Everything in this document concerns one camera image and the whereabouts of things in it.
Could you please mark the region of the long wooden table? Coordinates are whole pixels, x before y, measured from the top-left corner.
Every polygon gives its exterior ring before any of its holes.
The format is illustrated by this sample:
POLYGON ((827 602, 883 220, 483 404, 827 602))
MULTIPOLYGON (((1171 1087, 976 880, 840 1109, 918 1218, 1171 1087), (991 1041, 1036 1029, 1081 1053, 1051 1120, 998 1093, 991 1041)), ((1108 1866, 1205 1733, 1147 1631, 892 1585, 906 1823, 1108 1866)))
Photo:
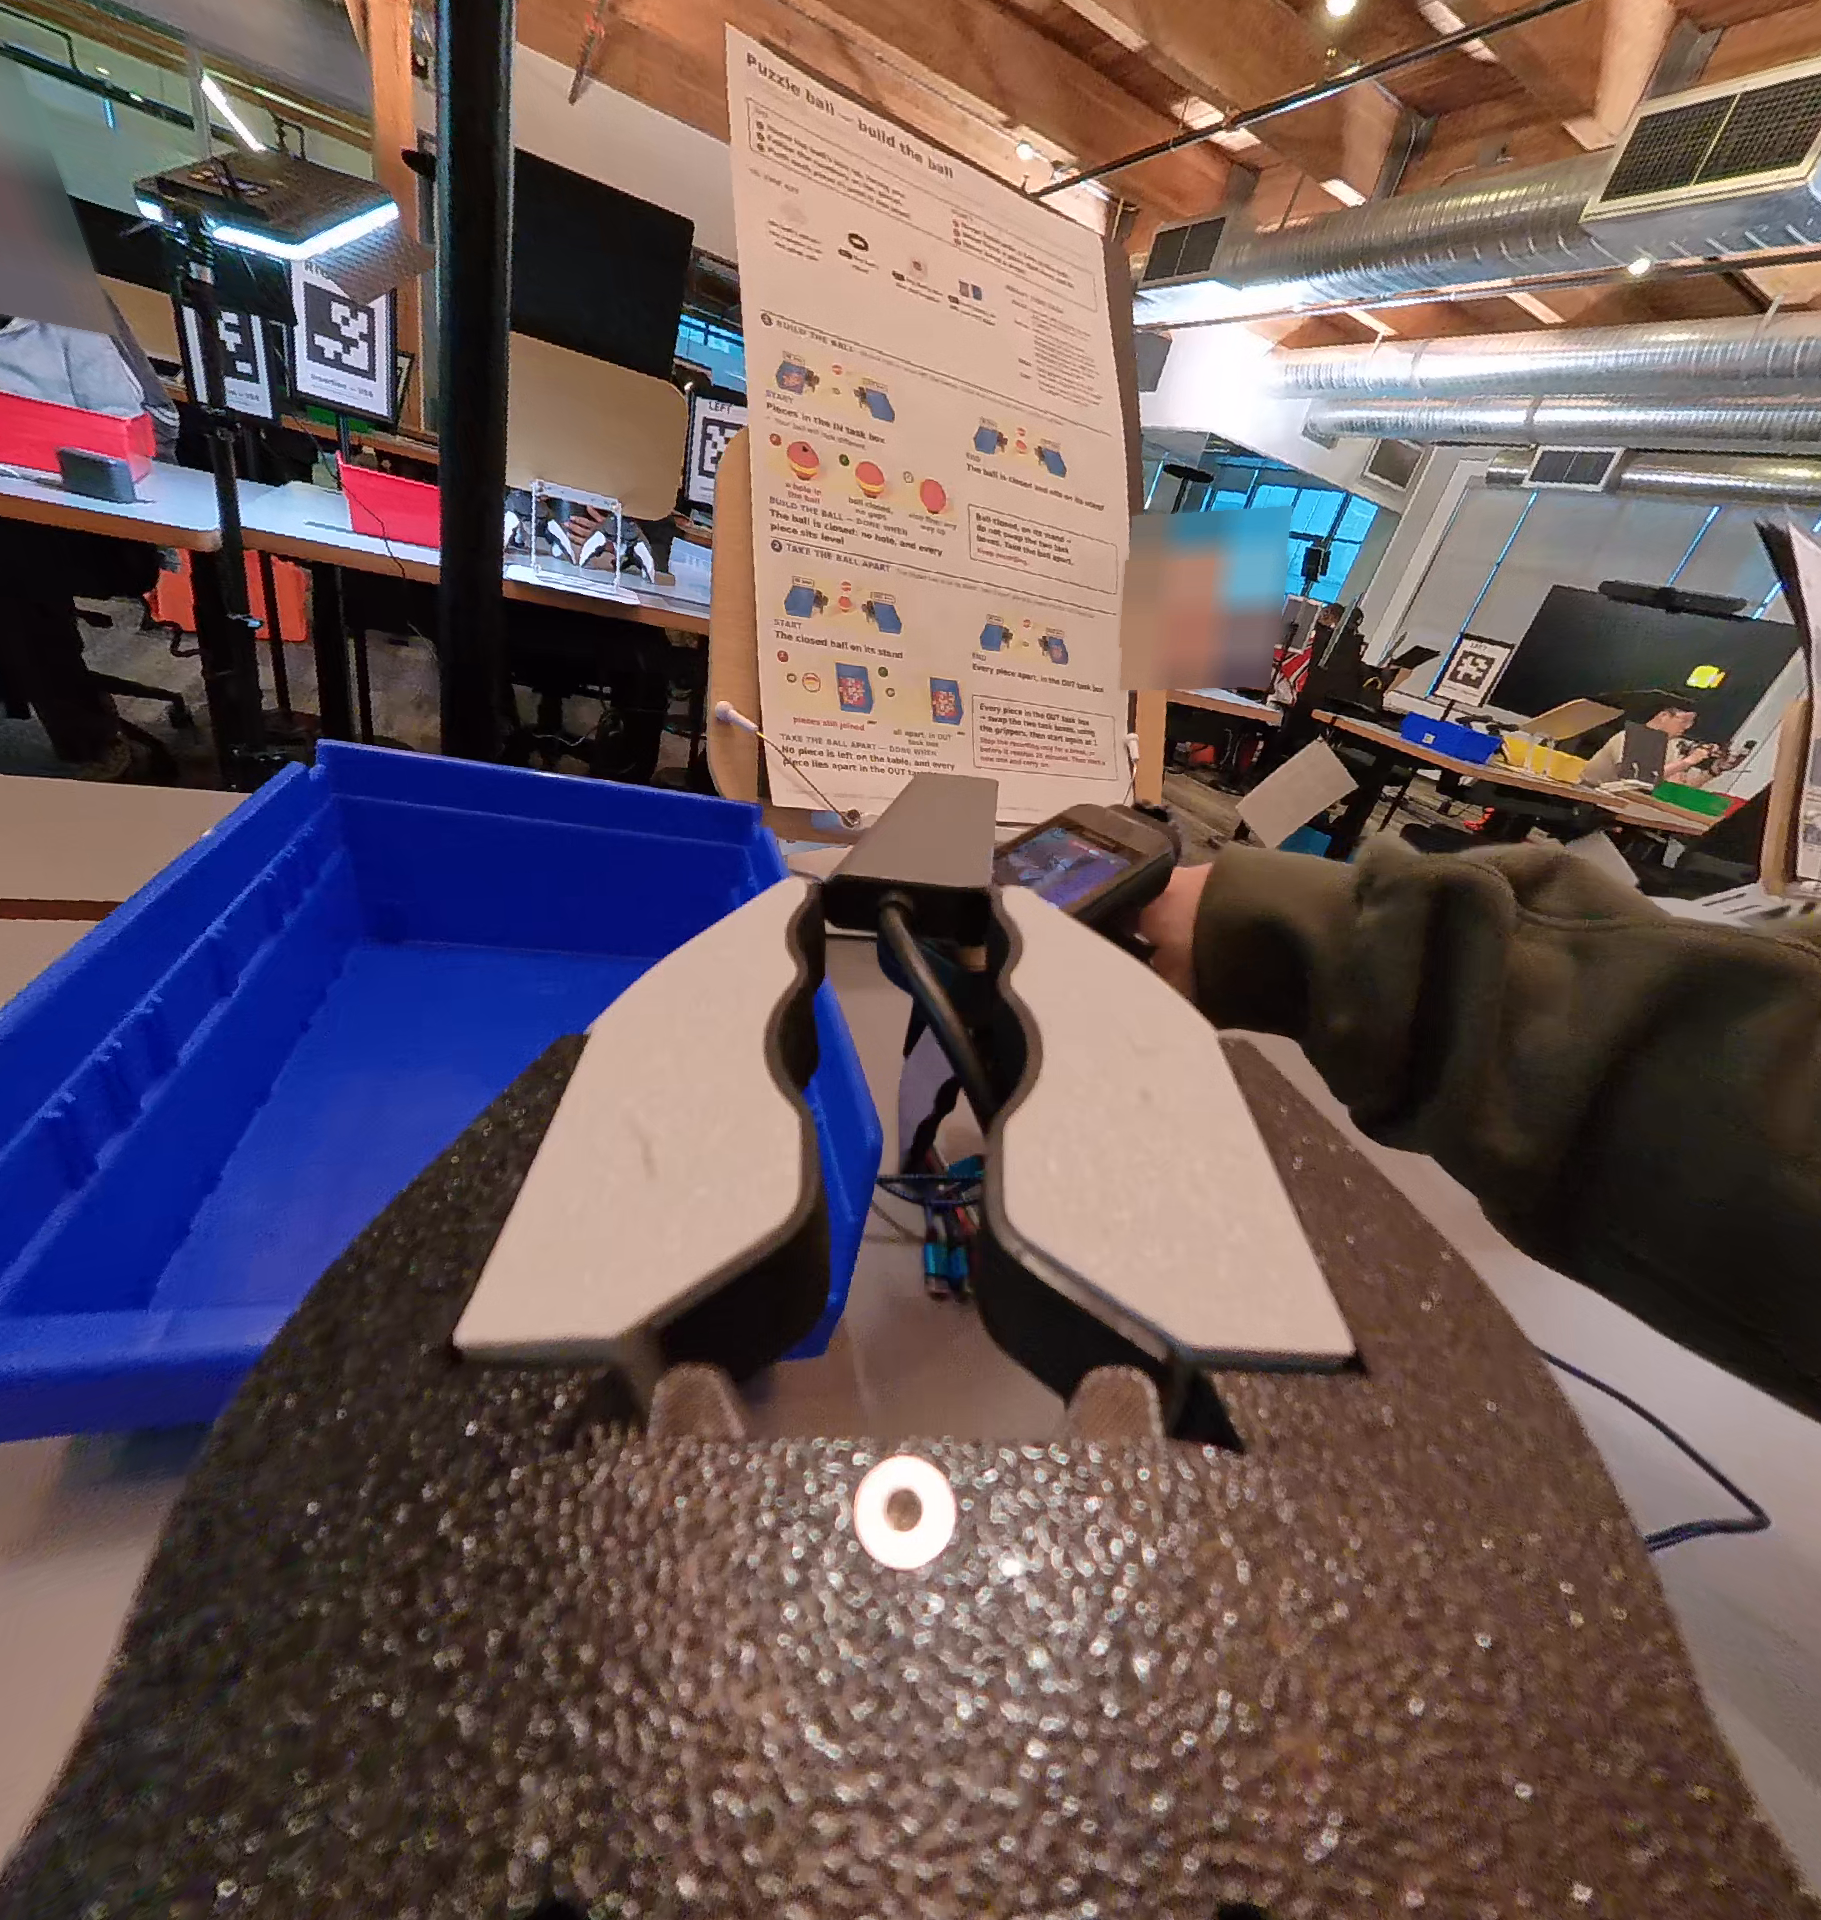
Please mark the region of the long wooden table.
POLYGON ((1685 804, 1660 801, 1653 793, 1635 791, 1612 794, 1597 786, 1584 786, 1578 780, 1552 780, 1523 772, 1501 758, 1487 763, 1462 761, 1431 744, 1411 741, 1402 736, 1400 731, 1393 731, 1372 719, 1321 706, 1314 706, 1310 718, 1340 736, 1369 748, 1372 763, 1402 764, 1408 770, 1423 766, 1439 778, 1457 780, 1462 789, 1479 785, 1508 794, 1533 796, 1548 806, 1597 812, 1600 817, 1633 828, 1698 838, 1743 808, 1743 804, 1734 804, 1719 812, 1701 812, 1685 804))

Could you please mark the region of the black monitor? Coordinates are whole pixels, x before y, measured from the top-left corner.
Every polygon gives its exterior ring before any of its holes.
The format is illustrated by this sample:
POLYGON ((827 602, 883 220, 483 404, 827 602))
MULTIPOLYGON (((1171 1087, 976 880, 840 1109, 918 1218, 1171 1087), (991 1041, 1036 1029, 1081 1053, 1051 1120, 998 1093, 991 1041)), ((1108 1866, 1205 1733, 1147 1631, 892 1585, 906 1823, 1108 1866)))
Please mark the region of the black monitor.
POLYGON ((1794 627, 1777 620, 1552 585, 1485 702, 1527 718, 1578 699, 1674 691, 1693 702, 1694 736, 1728 746, 1749 736, 1751 712, 1796 651, 1794 627))

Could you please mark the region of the person's right forearm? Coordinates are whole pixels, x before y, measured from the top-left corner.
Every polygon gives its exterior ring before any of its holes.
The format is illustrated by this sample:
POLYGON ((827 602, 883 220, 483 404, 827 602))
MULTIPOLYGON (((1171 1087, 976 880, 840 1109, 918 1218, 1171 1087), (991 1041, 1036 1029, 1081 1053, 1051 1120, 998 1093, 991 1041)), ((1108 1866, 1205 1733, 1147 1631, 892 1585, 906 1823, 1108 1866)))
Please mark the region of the person's right forearm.
POLYGON ((1821 915, 1668 915, 1546 843, 1229 847, 1193 960, 1523 1256, 1821 1424, 1821 915))

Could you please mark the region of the clear acrylic stand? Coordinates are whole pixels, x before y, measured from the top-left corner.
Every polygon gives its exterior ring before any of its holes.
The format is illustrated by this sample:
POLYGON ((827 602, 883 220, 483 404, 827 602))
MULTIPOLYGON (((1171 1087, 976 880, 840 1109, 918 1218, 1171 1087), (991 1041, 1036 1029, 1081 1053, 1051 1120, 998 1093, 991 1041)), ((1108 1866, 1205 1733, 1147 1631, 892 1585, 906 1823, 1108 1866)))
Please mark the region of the clear acrylic stand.
POLYGON ((650 586, 674 580, 663 522, 636 519, 616 496, 560 492, 541 482, 506 486, 501 516, 506 563, 532 575, 650 586))

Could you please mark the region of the grey tilted board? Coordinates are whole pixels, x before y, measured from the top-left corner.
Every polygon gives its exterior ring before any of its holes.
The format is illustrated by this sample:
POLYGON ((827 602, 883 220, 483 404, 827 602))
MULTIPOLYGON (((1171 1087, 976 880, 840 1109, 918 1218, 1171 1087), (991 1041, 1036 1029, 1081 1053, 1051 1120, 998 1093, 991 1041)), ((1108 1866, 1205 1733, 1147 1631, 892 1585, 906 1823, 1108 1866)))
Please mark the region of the grey tilted board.
POLYGON ((1291 751, 1237 800, 1237 827, 1263 848, 1282 841, 1356 793, 1347 763, 1324 735, 1291 751))

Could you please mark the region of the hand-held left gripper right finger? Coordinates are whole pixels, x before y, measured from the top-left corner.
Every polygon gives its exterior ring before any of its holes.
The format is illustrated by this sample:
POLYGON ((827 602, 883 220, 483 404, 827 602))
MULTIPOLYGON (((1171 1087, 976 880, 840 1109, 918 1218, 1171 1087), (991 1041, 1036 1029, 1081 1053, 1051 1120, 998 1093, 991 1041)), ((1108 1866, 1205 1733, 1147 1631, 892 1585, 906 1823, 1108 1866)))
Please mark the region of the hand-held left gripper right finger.
POLYGON ((1019 1074, 984 1210, 1016 1269, 1139 1355, 1340 1371, 1354 1333, 1209 1021, 1019 886, 993 895, 1019 1074))

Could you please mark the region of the red plastic bin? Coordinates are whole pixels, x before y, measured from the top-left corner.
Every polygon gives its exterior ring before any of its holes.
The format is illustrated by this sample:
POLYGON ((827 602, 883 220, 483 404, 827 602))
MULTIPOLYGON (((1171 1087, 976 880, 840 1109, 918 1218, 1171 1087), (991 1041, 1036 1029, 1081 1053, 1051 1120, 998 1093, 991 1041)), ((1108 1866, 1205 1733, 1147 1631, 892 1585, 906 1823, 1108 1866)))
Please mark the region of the red plastic bin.
POLYGON ((438 548, 441 491, 434 482, 339 460, 348 530, 385 545, 438 548))
POLYGON ((61 450, 121 460, 144 478, 155 458, 153 421, 144 411, 105 415, 0 388, 0 465, 56 473, 61 450))

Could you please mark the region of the black board panel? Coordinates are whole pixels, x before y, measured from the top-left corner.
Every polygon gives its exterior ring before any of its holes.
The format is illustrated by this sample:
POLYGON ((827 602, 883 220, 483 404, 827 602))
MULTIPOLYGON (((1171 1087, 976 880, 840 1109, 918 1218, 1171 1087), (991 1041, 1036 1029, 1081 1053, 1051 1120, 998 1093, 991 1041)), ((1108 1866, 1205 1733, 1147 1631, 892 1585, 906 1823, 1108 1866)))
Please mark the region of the black board panel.
POLYGON ((667 380, 692 249, 682 213, 514 152, 514 333, 667 380))

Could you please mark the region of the black light panel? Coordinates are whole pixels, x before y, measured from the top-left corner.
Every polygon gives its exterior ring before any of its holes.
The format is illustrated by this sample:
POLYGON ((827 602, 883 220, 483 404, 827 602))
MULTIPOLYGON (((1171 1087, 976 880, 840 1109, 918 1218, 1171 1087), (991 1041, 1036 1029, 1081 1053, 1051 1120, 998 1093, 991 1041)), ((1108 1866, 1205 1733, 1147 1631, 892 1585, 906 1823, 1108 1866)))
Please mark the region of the black light panel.
POLYGON ((401 218, 377 181, 285 152, 209 153, 132 181, 155 224, 198 218, 209 239, 295 263, 377 237, 401 218))

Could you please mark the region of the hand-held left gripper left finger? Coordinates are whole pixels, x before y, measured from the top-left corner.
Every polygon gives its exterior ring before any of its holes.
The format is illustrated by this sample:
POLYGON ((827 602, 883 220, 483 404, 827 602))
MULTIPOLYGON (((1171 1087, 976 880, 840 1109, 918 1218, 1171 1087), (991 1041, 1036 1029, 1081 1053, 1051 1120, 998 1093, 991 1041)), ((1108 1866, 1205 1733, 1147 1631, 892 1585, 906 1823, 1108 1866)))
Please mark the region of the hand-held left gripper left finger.
POLYGON ((451 1331, 457 1356, 652 1388, 682 1362, 752 1380, 812 1331, 830 1284, 805 1101, 824 947, 822 886, 786 876, 588 1025, 451 1331))

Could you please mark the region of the blue plastic bin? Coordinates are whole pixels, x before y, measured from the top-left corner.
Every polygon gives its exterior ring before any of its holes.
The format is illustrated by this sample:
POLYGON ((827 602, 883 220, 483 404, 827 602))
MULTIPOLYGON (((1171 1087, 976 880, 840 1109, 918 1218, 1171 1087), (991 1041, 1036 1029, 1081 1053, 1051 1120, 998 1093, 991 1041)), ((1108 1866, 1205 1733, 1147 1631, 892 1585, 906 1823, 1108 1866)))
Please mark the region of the blue plastic bin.
POLYGON ((0 1007, 0 1443, 214 1420, 539 1051, 784 876, 750 804, 326 744, 0 1007))

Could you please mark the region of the person's right hand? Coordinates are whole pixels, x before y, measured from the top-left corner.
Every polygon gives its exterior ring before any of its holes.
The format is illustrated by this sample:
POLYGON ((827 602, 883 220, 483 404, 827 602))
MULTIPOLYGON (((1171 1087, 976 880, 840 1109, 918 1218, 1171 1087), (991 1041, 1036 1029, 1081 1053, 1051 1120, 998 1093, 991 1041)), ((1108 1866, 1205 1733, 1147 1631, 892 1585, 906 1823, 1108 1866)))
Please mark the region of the person's right hand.
POLYGON ((1147 947, 1147 963, 1183 998, 1196 1000, 1196 925, 1209 880, 1209 864, 1183 866, 1162 892, 1138 915, 1138 937, 1147 947))

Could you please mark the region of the black pole stand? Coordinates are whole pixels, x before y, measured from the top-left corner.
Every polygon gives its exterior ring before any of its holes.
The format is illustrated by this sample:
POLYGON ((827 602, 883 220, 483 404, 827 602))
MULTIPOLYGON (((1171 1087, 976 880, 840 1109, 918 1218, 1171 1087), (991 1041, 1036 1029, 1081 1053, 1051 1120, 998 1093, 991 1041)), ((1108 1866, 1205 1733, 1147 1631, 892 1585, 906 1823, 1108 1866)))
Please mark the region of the black pole stand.
POLYGON ((499 758, 514 2, 437 2, 437 677, 444 753, 499 758))

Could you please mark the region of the grey desk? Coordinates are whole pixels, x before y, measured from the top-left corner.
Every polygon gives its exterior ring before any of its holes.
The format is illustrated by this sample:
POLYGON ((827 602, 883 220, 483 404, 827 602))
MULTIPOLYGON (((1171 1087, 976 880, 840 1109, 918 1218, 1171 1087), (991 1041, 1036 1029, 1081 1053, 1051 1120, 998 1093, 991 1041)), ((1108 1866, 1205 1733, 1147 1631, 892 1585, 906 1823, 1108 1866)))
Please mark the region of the grey desk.
MULTIPOLYGON (((0 1004, 85 931, 37 908, 129 900, 236 804, 209 791, 0 776, 0 900, 10 903, 0 1004)), ((1821 1424, 1524 1260, 1445 1171, 1360 1135, 1294 1043, 1237 1043, 1378 1166, 1535 1345, 1644 1409, 1554 1371, 1641 1528, 1725 1510, 1651 1419, 1768 1510, 1765 1532, 1666 1548, 1655 1571, 1726 1741, 1821 1899, 1821 1424)), ((827 1355, 745 1388, 750 1431, 990 1442, 1049 1428, 1049 1395, 965 1306, 926 1296, 908 1235, 908 1212, 873 1208, 827 1355)), ((0 1866, 103 1685, 196 1449, 194 1426, 0 1446, 0 1866)))

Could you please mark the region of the silver ventilation duct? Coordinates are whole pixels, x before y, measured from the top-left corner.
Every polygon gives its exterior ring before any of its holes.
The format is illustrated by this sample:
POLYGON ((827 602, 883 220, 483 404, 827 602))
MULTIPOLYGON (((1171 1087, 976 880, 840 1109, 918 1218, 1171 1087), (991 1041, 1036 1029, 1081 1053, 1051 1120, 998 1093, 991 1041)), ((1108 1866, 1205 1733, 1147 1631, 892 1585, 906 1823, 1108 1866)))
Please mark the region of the silver ventilation duct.
POLYGON ((1205 222, 1170 263, 1166 228, 1134 292, 1147 325, 1224 323, 1291 309, 1364 306, 1419 292, 1462 292, 1625 269, 1637 261, 1743 258, 1821 246, 1821 162, 1794 187, 1706 194, 1649 210, 1588 213, 1614 156, 1597 152, 1500 171, 1415 194, 1333 210, 1268 231, 1222 227, 1200 258, 1205 222))

